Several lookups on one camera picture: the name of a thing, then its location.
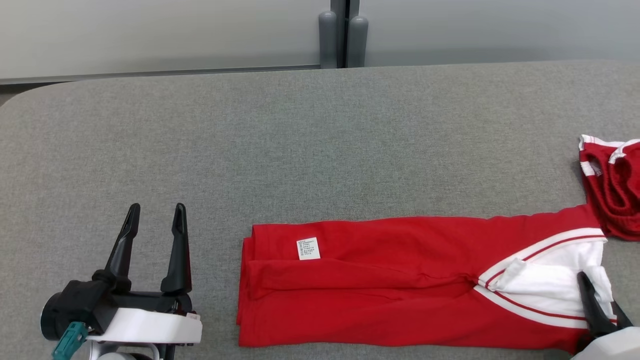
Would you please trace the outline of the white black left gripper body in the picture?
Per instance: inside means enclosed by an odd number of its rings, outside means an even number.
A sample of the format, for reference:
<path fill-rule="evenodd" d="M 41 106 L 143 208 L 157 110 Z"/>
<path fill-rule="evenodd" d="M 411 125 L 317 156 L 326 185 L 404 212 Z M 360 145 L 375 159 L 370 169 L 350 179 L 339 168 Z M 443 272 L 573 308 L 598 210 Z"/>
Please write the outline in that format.
<path fill-rule="evenodd" d="M 174 303 L 176 308 L 170 307 L 170 312 L 121 307 L 102 334 L 90 334 L 87 339 L 119 344 L 199 344 L 202 321 L 190 296 L 179 296 Z"/>

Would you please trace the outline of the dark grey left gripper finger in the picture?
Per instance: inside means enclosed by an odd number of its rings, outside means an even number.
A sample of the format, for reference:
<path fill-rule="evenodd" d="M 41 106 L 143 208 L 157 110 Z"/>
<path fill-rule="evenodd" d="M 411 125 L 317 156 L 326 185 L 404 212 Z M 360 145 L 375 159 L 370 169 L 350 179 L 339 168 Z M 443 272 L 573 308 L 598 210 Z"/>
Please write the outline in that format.
<path fill-rule="evenodd" d="M 129 279 L 133 242 L 138 233 L 141 205 L 133 203 L 126 214 L 119 234 L 110 252 L 109 259 L 103 269 L 93 274 L 94 281 L 103 281 L 109 285 L 110 291 L 123 294 L 131 291 Z"/>
<path fill-rule="evenodd" d="M 192 271 L 188 221 L 183 203 L 176 204 L 171 232 L 173 245 L 167 275 L 161 282 L 160 291 L 165 294 L 188 294 L 192 291 Z"/>

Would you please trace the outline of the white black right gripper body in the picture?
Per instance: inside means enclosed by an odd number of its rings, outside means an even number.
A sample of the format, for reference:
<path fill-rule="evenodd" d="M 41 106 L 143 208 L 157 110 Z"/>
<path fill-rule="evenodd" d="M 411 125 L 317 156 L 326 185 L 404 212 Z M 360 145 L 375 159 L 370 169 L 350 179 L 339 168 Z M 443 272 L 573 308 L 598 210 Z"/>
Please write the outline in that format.
<path fill-rule="evenodd" d="M 640 328 L 629 326 L 596 338 L 572 360 L 640 360 Z"/>

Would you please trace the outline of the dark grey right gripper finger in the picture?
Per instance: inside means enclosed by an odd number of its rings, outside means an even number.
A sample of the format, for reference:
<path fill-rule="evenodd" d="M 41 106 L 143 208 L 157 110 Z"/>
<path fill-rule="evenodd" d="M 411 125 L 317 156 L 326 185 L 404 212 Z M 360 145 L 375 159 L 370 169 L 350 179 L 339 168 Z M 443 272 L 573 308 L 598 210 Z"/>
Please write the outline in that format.
<path fill-rule="evenodd" d="M 580 298 L 582 301 L 583 314 L 587 323 L 590 336 L 592 338 L 605 337 L 618 330 L 602 309 L 595 296 L 595 288 L 587 274 L 583 271 L 577 274 Z"/>
<path fill-rule="evenodd" d="M 630 328 L 634 326 L 631 319 L 626 315 L 626 313 L 618 305 L 617 301 L 612 301 L 611 306 L 616 316 L 616 326 L 618 330 L 624 330 L 625 328 Z"/>

